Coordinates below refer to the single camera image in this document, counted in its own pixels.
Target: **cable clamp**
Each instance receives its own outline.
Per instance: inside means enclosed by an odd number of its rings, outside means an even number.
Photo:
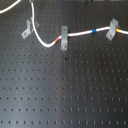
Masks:
[[[21,36],[23,37],[23,39],[26,39],[34,31],[33,26],[32,26],[32,18],[31,17],[30,17],[30,21],[29,20],[26,21],[26,24],[27,24],[27,29],[21,33]],[[35,22],[35,27],[36,28],[39,27],[39,23],[37,21]]]
[[[67,51],[67,48],[68,48],[68,27],[67,26],[62,26],[61,35],[62,35],[61,50]]]
[[[118,21],[116,19],[112,19],[112,21],[110,22],[110,30],[108,31],[108,33],[106,34],[106,37],[111,41],[113,39],[113,37],[116,34],[116,29],[119,28],[118,25]]]

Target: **screw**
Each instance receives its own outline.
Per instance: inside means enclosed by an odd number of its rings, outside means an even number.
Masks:
[[[63,48],[66,48],[66,45],[63,45]]]
[[[111,37],[111,34],[109,34],[108,36]]]

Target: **table surface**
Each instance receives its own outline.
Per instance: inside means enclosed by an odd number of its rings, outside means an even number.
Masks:
[[[14,0],[1,1],[4,9]],[[34,1],[39,35],[52,42],[61,26],[79,32],[109,26],[128,30],[128,2]],[[128,36],[107,31],[44,48],[21,33],[31,17],[23,0],[0,15],[1,128],[127,128]]]

